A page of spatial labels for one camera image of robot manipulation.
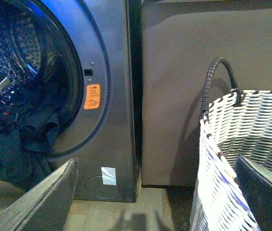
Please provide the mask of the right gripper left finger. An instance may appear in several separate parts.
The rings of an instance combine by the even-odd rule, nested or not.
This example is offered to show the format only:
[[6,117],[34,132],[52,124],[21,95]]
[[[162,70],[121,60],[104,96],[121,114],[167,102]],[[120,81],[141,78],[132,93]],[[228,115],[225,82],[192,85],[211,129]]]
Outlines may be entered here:
[[62,231],[78,178],[78,160],[69,159],[0,213],[0,231]]

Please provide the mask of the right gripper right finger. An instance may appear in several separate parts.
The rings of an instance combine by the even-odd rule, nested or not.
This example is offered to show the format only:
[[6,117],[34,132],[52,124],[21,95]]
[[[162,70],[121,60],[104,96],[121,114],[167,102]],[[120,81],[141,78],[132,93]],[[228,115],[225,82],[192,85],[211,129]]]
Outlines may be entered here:
[[272,231],[272,171],[239,155],[235,171],[243,197],[262,231]]

